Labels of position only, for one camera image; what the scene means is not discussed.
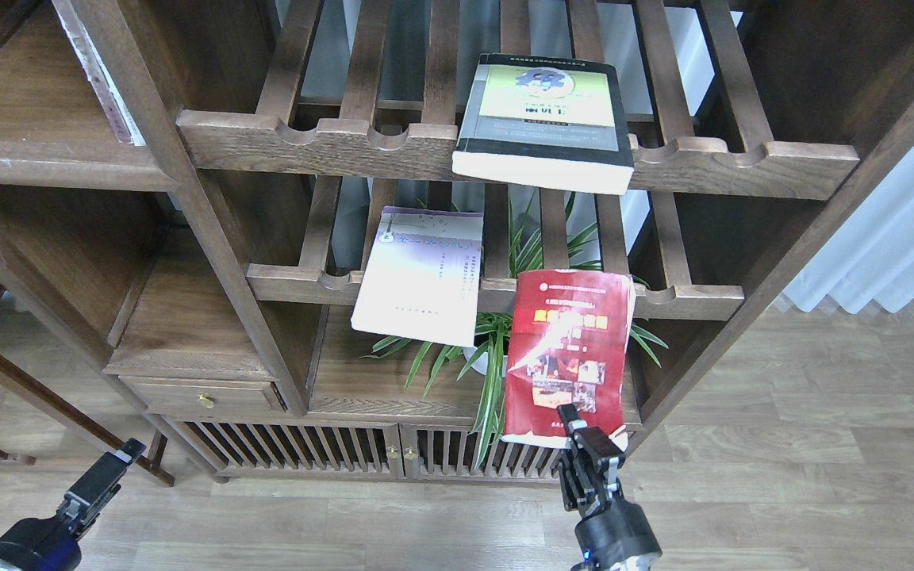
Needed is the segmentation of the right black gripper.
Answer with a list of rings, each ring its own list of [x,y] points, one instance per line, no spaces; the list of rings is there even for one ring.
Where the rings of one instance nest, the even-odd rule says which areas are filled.
[[[624,498],[619,466],[631,431],[616,430],[612,440],[588,427],[574,404],[556,408],[569,448],[561,456],[563,507],[576,510],[574,527],[583,560],[573,570],[649,570],[662,556],[643,509]]]

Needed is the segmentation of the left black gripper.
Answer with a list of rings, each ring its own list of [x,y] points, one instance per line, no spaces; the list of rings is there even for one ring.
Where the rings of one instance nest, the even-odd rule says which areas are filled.
[[[15,523],[0,538],[0,570],[76,569],[81,561],[79,539],[145,449],[141,441],[129,439],[120,449],[105,452],[69,488],[54,516]]]

